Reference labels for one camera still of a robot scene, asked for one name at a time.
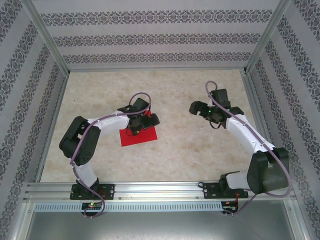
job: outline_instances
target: enclosure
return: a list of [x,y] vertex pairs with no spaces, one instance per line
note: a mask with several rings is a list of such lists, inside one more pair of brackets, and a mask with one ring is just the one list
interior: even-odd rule
[[[0,238],[320,239],[318,4],[1,1]],[[259,194],[234,217],[204,198],[199,182],[251,160],[229,131],[189,113],[208,101],[208,80],[288,151],[289,196]],[[88,201],[70,199],[76,177],[59,142],[75,117],[111,114],[138,92],[151,96],[157,140],[99,139],[93,169],[114,196],[84,219]]]

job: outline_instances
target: red object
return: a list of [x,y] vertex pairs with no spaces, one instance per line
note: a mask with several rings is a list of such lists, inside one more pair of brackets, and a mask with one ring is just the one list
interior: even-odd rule
[[142,129],[141,132],[136,136],[132,136],[133,134],[130,129],[122,129],[119,131],[119,133],[122,147],[145,143],[158,139],[156,128],[154,126],[146,130]]

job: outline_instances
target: aluminum frame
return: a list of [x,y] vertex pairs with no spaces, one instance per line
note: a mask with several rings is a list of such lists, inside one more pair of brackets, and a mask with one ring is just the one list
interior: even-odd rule
[[[176,182],[110,182],[115,184],[114,200],[110,202],[130,203],[176,203],[176,202],[216,202],[221,199],[204,199],[203,189],[198,187],[198,181],[176,181]],[[70,203],[91,202],[90,200],[70,200],[70,191],[73,182],[40,182],[29,183],[18,219],[13,230],[11,240],[25,240],[28,235],[32,216],[36,203]],[[282,194],[285,189],[272,191],[274,194]],[[223,199],[223,201],[233,201],[235,199]],[[274,198],[266,194],[259,194],[254,201],[283,201],[286,213],[296,240],[310,240],[307,226],[304,222],[302,212],[299,208],[295,192],[285,198]]]
[[55,59],[56,63],[60,67],[60,69],[63,71],[64,76],[67,76],[70,72],[69,67],[62,56],[61,52],[59,51],[59,48],[54,41],[54,38],[50,34],[44,20],[42,19],[40,13],[38,12],[35,4],[32,0],[21,0],[21,3],[28,13],[29,17],[31,18],[33,24],[35,25],[36,29],[40,33],[44,43],[50,50],[50,53],[52,54],[53,58]]
[[35,182],[37,182],[37,183],[40,182],[42,173],[44,171],[46,159],[47,159],[48,152],[49,152],[49,147],[50,147],[50,144],[51,144],[52,137],[54,135],[54,130],[55,130],[55,127],[56,127],[56,124],[57,124],[58,115],[59,115],[60,108],[61,108],[61,105],[62,105],[62,100],[63,100],[65,92],[66,92],[68,80],[69,80],[69,73],[65,76],[65,79],[64,79],[64,83],[63,83],[63,86],[62,86],[62,89],[61,89],[61,93],[62,94],[60,94],[60,97],[58,99],[57,109],[56,109],[56,111],[54,113],[52,124],[51,124],[51,127],[49,129],[48,141],[46,141],[46,144],[44,146],[43,155],[42,155],[41,161],[39,163],[38,171],[37,171],[36,176],[35,176]]
[[265,27],[258,43],[256,44],[249,60],[246,65],[246,73],[250,73],[252,69],[255,67],[256,62],[258,61],[262,51],[264,50],[265,46],[267,45],[272,33],[277,28],[277,24],[279,23],[281,17],[285,13],[287,7],[289,6],[291,0],[280,0],[274,12]]
[[264,137],[268,142],[271,141],[269,131],[267,128],[266,121],[264,119],[261,107],[259,105],[259,100],[250,74],[247,74],[244,70],[240,70],[242,82],[244,85],[245,93],[248,97],[248,102],[252,111],[252,116],[254,119],[256,130]]

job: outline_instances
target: gray metal surface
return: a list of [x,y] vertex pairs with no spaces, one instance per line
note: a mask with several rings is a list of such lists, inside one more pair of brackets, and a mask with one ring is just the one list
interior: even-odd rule
[[296,240],[311,240],[298,200],[283,201]]
[[34,212],[28,240],[290,240],[282,201],[254,201],[234,217],[220,212]]

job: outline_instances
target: cable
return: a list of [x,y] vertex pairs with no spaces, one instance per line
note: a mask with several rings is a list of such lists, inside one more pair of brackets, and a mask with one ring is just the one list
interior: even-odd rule
[[225,210],[225,209],[223,209],[223,211],[225,211],[225,212],[227,212],[228,214],[231,214],[231,215],[237,215],[237,214],[241,213],[243,210],[245,210],[245,209],[248,207],[248,205],[255,199],[256,196],[257,196],[257,194],[253,195],[253,196],[250,198],[250,200],[247,201],[247,202],[246,202],[238,211],[236,211],[236,212],[231,212],[231,211]]
[[[228,111],[227,109],[225,109],[223,106],[221,106],[210,94],[210,91],[208,90],[208,84],[214,84],[216,89],[217,89],[217,83],[214,81],[207,81],[205,83],[205,90],[206,93],[208,94],[209,98],[212,100],[212,102],[219,107],[221,110],[223,110],[224,112],[226,112],[228,115],[230,115],[231,117],[235,118],[238,122],[240,122],[242,125],[246,126],[247,129],[249,129],[249,131],[255,136],[256,139],[258,139],[259,143],[272,155],[272,157],[274,157],[274,159],[277,161],[277,163],[280,165],[281,169],[283,170],[287,182],[288,182],[288,189],[286,191],[286,193],[284,194],[280,194],[280,195],[276,195],[273,193],[269,193],[269,192],[265,192],[265,194],[271,196],[271,197],[275,197],[275,198],[284,198],[286,196],[288,196],[291,192],[291,188],[292,188],[292,182],[291,182],[291,178],[289,175],[289,172],[287,171],[286,167],[284,166],[284,164],[280,161],[280,159],[277,157],[277,155],[265,144],[265,142],[256,134],[256,132],[248,125],[246,124],[242,119],[240,119],[239,117],[237,117],[236,115],[234,115],[233,113],[231,113],[230,111]],[[250,203],[254,198],[256,197],[256,195],[254,195],[248,203]]]
[[204,184],[205,183],[203,181],[200,181],[200,182],[198,182],[198,187],[204,189]]
[[218,129],[218,128],[221,127],[221,122],[219,123],[219,125],[218,125],[217,127],[214,127],[214,126],[212,125],[212,121],[209,121],[209,124],[210,124],[210,126],[211,126],[213,129]]
[[147,111],[148,109],[150,109],[150,106],[151,106],[151,97],[150,97],[149,94],[147,94],[147,93],[145,93],[145,92],[138,92],[138,93],[136,93],[135,95],[133,95],[133,96],[131,97],[131,99],[130,99],[130,103],[131,103],[132,99],[133,99],[135,96],[141,95],[141,94],[142,94],[142,95],[146,95],[146,96],[149,98],[149,104],[148,104],[148,106],[147,106],[145,109],[143,109],[143,110],[141,110],[141,111],[137,111],[137,112],[126,112],[126,113],[119,113],[119,114],[117,113],[117,114],[111,114],[111,115],[107,115],[107,116],[100,117],[99,119],[97,119],[97,120],[93,121],[92,123],[90,123],[90,125],[85,129],[85,131],[84,131],[84,133],[83,133],[83,135],[82,135],[82,138],[80,139],[78,145],[77,145],[76,148],[75,148],[75,151],[74,151],[74,153],[73,153],[73,155],[72,155],[72,157],[71,157],[71,160],[70,160],[70,164],[71,164],[71,166],[72,166],[73,173],[74,173],[75,177],[77,178],[78,182],[79,182],[82,186],[84,186],[87,190],[89,190],[91,193],[93,193],[94,195],[96,195],[97,197],[99,197],[99,198],[101,199],[101,203],[102,203],[102,205],[103,205],[102,210],[101,210],[100,212],[98,212],[98,213],[97,213],[96,215],[94,215],[94,216],[88,216],[88,215],[86,215],[86,211],[89,209],[89,208],[86,208],[86,209],[84,210],[84,212],[83,212],[83,215],[84,215],[85,218],[93,219],[93,218],[96,218],[96,217],[100,216],[100,215],[104,212],[104,210],[105,210],[105,208],[106,208],[106,203],[105,203],[104,198],[103,198],[99,193],[95,192],[95,191],[92,190],[89,186],[87,186],[87,185],[81,180],[81,178],[79,177],[79,175],[77,174],[77,171],[76,171],[76,168],[75,168],[75,159],[76,159],[76,157],[77,157],[77,155],[78,155],[79,149],[80,149],[80,147],[81,147],[81,145],[82,145],[82,143],[83,143],[83,141],[84,141],[84,139],[85,139],[85,136],[87,135],[89,129],[90,129],[94,124],[98,123],[99,121],[104,120],[104,119],[107,119],[107,118],[117,117],[117,116],[130,116],[130,115],[142,114],[142,113],[144,113],[145,111]]
[[239,193],[238,192],[235,193],[235,197],[236,197],[236,199],[234,202],[236,203],[235,207],[237,208],[237,207],[239,207]]
[[132,135],[129,135],[129,134],[128,134],[128,131],[129,131],[129,130],[130,130],[130,128],[127,128],[126,131],[125,131],[125,134],[126,134],[128,137],[135,137],[135,136],[138,136],[138,135],[141,133],[141,131],[139,131],[139,133],[136,134],[136,135],[133,135],[133,134],[132,134]]

